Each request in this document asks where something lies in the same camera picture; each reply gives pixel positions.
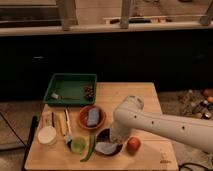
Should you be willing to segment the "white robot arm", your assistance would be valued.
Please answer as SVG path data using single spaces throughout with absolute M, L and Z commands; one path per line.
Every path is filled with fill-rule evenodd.
M 143 110 L 138 96 L 127 96 L 114 110 L 110 141 L 123 143 L 132 129 L 144 130 L 213 153 L 213 121 L 155 114 Z

